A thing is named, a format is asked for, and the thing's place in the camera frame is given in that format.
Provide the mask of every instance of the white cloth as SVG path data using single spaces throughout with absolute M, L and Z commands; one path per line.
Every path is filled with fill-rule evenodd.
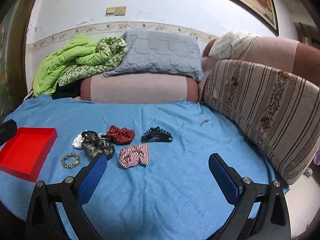
M 239 59 L 246 52 L 257 34 L 239 30 L 228 32 L 218 38 L 210 49 L 209 57 L 217 59 Z
M 73 140 L 73 147 L 76 149 L 82 149 L 81 143 L 83 142 L 84 138 L 81 134 L 78 134 L 77 137 Z

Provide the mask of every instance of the green patterned blanket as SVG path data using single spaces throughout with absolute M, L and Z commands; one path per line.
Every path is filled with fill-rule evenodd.
M 57 85 L 66 86 L 78 79 L 116 68 L 128 51 L 122 38 L 106 37 L 99 42 L 79 35 L 39 65 L 33 84 L 35 96 L 52 95 Z

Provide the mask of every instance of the pink striped fabric scrunchie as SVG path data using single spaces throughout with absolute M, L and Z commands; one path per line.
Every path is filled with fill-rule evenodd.
M 120 152 L 119 163 L 125 169 L 137 166 L 138 164 L 147 166 L 149 164 L 149 145 L 130 145 L 123 148 Z

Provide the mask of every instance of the gray pillow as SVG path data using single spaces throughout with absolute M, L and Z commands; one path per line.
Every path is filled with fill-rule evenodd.
M 167 73 L 201 81 L 200 49 L 197 38 L 190 35 L 131 30 L 125 33 L 128 52 L 122 63 L 105 77 L 123 73 Z

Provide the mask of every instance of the floral striped cushion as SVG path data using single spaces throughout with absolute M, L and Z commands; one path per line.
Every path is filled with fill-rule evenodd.
M 312 161 L 320 144 L 320 89 L 292 73 L 262 64 L 220 60 L 204 100 L 234 121 L 288 184 Z

